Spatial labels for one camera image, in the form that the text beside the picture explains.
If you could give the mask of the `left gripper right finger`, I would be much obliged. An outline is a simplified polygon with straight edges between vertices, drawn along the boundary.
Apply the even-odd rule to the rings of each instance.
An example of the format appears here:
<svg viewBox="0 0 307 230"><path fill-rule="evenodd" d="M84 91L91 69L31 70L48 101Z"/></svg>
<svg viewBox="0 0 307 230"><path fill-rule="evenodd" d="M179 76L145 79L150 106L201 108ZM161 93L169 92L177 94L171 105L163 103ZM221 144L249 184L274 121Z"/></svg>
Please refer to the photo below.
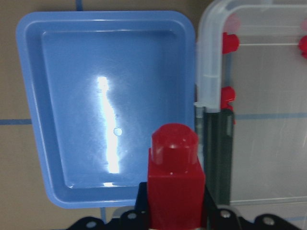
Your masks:
<svg viewBox="0 0 307 230"><path fill-rule="evenodd" d="M297 230L294 224L274 214L261 214L248 221L232 206L216 205L206 187L203 196L203 228L206 230Z"/></svg>

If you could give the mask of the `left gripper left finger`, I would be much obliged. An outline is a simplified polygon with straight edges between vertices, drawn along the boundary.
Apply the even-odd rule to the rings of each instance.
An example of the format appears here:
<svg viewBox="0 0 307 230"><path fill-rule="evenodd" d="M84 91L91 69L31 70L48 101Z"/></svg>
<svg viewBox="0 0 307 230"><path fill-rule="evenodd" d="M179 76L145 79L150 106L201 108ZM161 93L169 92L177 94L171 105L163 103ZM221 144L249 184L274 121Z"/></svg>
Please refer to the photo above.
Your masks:
<svg viewBox="0 0 307 230"><path fill-rule="evenodd" d="M148 230L150 227L147 183L139 184L133 209L120 208L109 222L95 217L84 217L68 227L70 230Z"/></svg>

